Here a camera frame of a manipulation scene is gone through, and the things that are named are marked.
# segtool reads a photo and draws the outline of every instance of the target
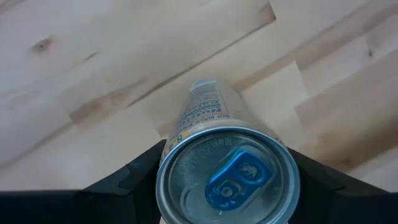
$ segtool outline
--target light wood surface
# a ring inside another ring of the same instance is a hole
[[[289,147],[398,191],[398,0],[0,1],[0,190],[79,189],[220,77]]]

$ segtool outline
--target can lid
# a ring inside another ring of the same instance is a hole
[[[299,198],[297,166],[277,141],[252,133],[207,134],[165,161],[168,165],[160,168],[164,175],[157,194],[162,198],[158,202],[162,214],[166,211],[170,216],[166,221],[257,224],[289,220]]]

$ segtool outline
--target can label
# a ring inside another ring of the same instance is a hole
[[[214,79],[196,81],[190,89],[190,98],[170,132],[160,164],[180,142],[188,137],[193,126],[215,119],[228,119],[229,112]]]

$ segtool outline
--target aluminum can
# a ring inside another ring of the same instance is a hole
[[[297,166],[241,95],[201,78],[169,134],[157,174],[169,224],[287,223],[300,193]]]

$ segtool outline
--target pull tab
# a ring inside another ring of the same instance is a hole
[[[207,202],[215,209],[239,208],[272,176],[272,170],[249,151],[237,153],[212,176],[206,186]]]

